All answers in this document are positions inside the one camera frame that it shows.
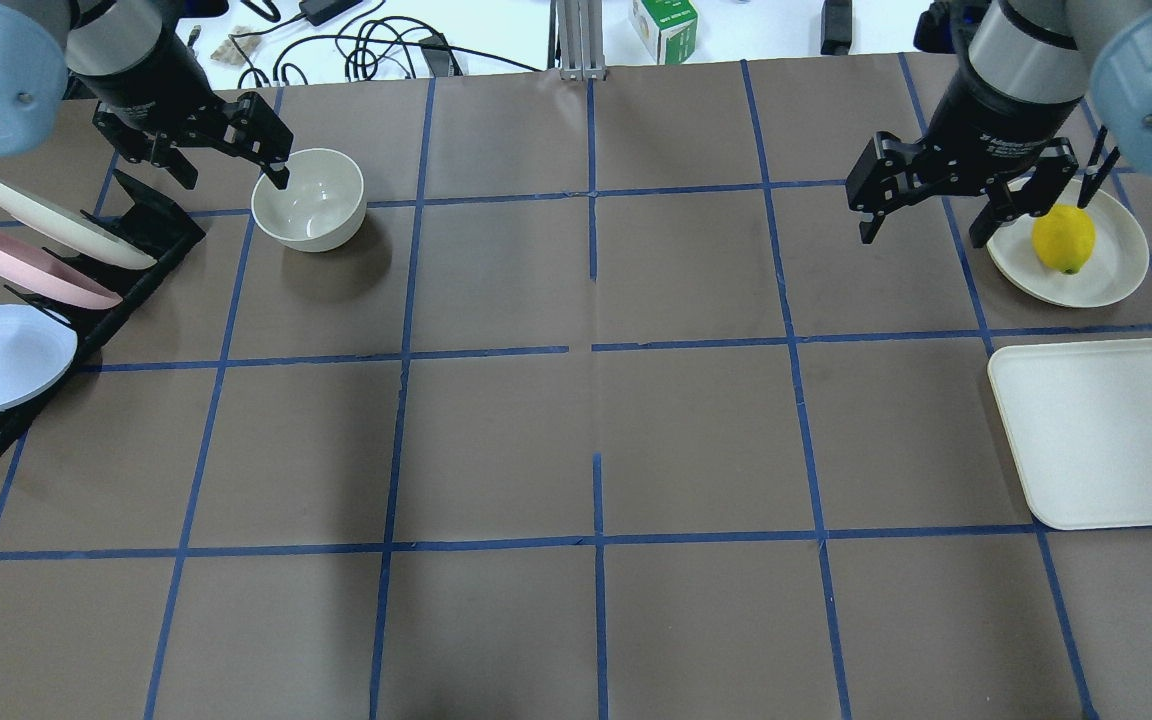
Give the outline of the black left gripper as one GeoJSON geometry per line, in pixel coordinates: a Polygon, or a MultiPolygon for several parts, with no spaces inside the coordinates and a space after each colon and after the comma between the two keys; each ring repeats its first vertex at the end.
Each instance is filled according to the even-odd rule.
{"type": "Polygon", "coordinates": [[[287,168],[294,135],[273,106],[257,92],[225,103],[206,85],[94,79],[99,99],[93,124],[129,162],[154,165],[187,190],[197,184],[198,169],[184,149],[211,149],[257,165],[262,177],[283,191],[291,181],[287,168]]]}

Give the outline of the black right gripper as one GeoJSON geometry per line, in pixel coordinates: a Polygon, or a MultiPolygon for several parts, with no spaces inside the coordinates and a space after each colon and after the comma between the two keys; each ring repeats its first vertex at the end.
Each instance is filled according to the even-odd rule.
{"type": "Polygon", "coordinates": [[[978,76],[955,76],[918,143],[876,132],[847,174],[861,242],[873,243],[887,215],[935,195],[986,194],[986,241],[1020,217],[1046,215],[1079,167],[1060,135],[1075,106],[1020,100],[978,76]]]}

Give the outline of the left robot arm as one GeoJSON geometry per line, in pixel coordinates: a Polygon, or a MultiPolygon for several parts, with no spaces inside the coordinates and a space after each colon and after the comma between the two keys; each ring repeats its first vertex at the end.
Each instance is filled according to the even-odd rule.
{"type": "Polygon", "coordinates": [[[288,185],[293,132],[255,92],[225,101],[157,1],[0,1],[0,158],[41,145],[71,79],[97,99],[93,124],[119,156],[194,188],[187,149],[251,161],[288,185]]]}

